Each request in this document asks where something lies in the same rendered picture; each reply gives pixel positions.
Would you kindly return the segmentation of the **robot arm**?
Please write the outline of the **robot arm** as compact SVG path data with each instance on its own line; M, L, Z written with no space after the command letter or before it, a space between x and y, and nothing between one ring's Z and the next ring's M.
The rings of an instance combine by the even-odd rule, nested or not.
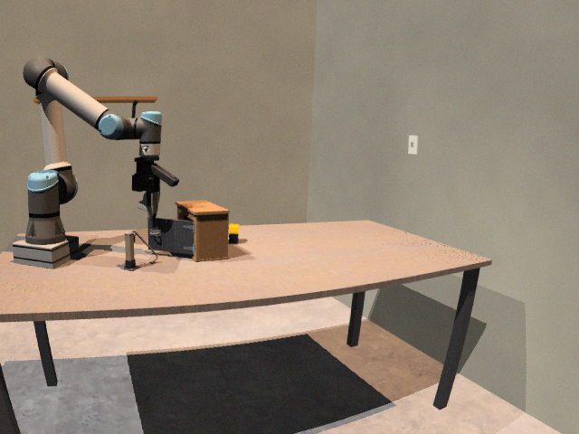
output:
M118 117L70 83L66 68L56 62L45 56L35 56L24 65L23 71L25 82L35 89L36 98L41 104L46 162L42 171L28 176L29 222L25 241L33 245L66 240L60 204L72 200L78 191L78 180L66 156L62 105L96 128L105 138L139 139L141 157L160 155L160 112L143 112L140 118Z

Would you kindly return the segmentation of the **brown wooden cabinet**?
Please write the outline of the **brown wooden cabinet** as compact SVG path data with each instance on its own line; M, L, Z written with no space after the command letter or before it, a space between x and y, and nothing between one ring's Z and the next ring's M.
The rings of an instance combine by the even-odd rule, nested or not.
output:
M153 250L187 254L195 262L228 259L230 211L200 202L176 202L177 220L147 220L148 245Z

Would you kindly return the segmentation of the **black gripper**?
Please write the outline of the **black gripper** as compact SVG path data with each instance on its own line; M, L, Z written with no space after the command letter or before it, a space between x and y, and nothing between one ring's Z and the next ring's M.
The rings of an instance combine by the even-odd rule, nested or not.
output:
M143 195L143 200L138 202L138 208L147 211L149 222L157 216L160 197L160 178L153 175L147 169L150 164L154 164L154 161L157 160L159 160L159 156L135 157L135 162L137 162L137 173L132 175L132 191L146 191Z

